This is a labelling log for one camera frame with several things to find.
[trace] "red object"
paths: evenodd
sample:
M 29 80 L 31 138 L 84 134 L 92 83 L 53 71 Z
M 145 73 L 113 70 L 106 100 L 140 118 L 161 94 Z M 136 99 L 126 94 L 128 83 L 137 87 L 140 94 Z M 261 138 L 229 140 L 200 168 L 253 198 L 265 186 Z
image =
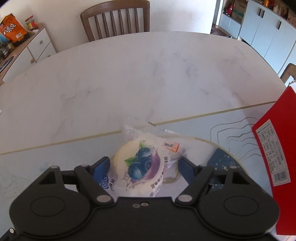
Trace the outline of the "red object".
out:
M 226 9 L 225 13 L 226 13 L 228 16 L 231 16 L 231 15 L 232 15 L 233 6 L 234 6 L 234 2 L 231 3 L 231 4 L 229 5 L 229 7 Z
M 280 217 L 276 224 L 276 232 L 279 235 L 296 235 L 295 106 L 296 93 L 292 87 L 288 87 L 270 110 L 252 127 L 265 162 L 273 198 L 280 207 Z M 287 169 L 283 169 L 284 159 Z

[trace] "blueberry illustration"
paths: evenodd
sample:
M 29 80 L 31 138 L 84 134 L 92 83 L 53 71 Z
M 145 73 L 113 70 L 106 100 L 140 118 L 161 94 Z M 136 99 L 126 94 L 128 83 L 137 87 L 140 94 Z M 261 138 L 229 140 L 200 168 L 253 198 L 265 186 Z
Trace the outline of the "blueberry illustration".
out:
M 141 172 L 145 175 L 151 167 L 151 156 L 145 157 L 141 161 Z
M 139 162 L 141 162 L 143 158 L 149 157 L 149 156 L 151 156 L 151 150 L 148 147 L 141 148 L 137 153 Z
M 144 176 L 141 172 L 141 163 L 139 162 L 132 163 L 128 168 L 128 175 L 133 180 L 141 179 Z

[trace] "wooden chair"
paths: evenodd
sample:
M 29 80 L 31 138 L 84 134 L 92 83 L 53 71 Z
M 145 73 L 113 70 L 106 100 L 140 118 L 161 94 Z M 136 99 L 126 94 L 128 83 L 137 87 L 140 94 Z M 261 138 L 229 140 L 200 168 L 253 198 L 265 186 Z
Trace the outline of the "wooden chair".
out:
M 114 16 L 113 16 L 113 12 L 112 12 L 112 11 L 116 11 L 116 10 L 118 11 L 120 33 L 121 33 L 121 35 L 123 35 L 124 29 L 123 29 L 121 9 L 126 10 L 128 33 L 131 34 L 131 18 L 130 18 L 130 14 L 129 14 L 129 10 L 128 10 L 129 8 L 133 8 L 135 11 L 136 33 L 139 32 L 139 21 L 138 21 L 137 8 L 143 8 L 144 32 L 149 32 L 149 30 L 150 30 L 150 3 L 149 3 L 149 1 L 146 1 L 146 0 L 114 0 L 114 1 L 103 2 L 103 3 L 97 4 L 95 6 L 92 6 L 80 14 L 80 18 L 81 18 L 83 27 L 85 29 L 85 32 L 86 32 L 86 35 L 87 35 L 89 41 L 91 42 L 91 41 L 95 40 L 93 32 L 92 32 L 90 24 L 89 24 L 89 19 L 88 19 L 93 16 L 95 17 L 96 29 L 99 34 L 99 39 L 102 39 L 102 32 L 101 32 L 98 17 L 97 17 L 97 15 L 99 15 L 99 14 L 103 15 L 103 23 L 104 23 L 105 33 L 106 33 L 107 37 L 110 37 L 109 29 L 108 29 L 108 25 L 107 25 L 107 20 L 106 20 L 106 16 L 105 16 L 106 12 L 110 12 L 113 35 L 117 36 Z
M 281 80 L 284 82 L 284 84 L 287 82 L 287 80 L 290 76 L 292 76 L 294 79 L 296 79 L 296 66 L 292 63 L 289 63 L 287 65 L 283 74 L 281 75 Z

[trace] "red and yellow package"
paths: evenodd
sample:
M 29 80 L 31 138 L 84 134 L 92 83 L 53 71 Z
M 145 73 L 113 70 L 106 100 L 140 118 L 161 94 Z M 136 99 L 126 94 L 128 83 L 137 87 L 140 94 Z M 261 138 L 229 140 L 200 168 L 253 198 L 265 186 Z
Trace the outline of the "red and yellow package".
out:
M 0 31 L 13 44 L 16 43 L 16 46 L 18 43 L 23 42 L 22 40 L 26 40 L 28 38 L 27 31 L 17 21 L 12 13 L 7 15 L 0 23 Z

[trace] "screw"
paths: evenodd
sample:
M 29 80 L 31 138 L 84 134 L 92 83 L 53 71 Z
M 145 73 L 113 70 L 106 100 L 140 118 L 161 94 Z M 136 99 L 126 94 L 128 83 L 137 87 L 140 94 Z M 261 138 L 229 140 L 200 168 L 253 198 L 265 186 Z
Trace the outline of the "screw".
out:
M 142 203 L 141 203 L 141 206 L 143 206 L 143 207 L 147 207 L 147 206 L 149 206 L 149 203 L 147 203 L 147 202 L 142 202 Z
M 109 202 L 109 201 L 111 201 L 111 197 L 108 195 L 99 195 L 99 196 L 97 196 L 96 200 L 98 202 Z
M 182 194 L 182 195 L 178 196 L 178 199 L 181 202 L 190 202 L 192 200 L 192 197 L 187 194 Z
M 139 208 L 139 207 L 141 207 L 141 205 L 138 204 L 138 203 L 134 203 L 134 204 L 132 205 L 132 207 L 134 207 L 134 208 Z

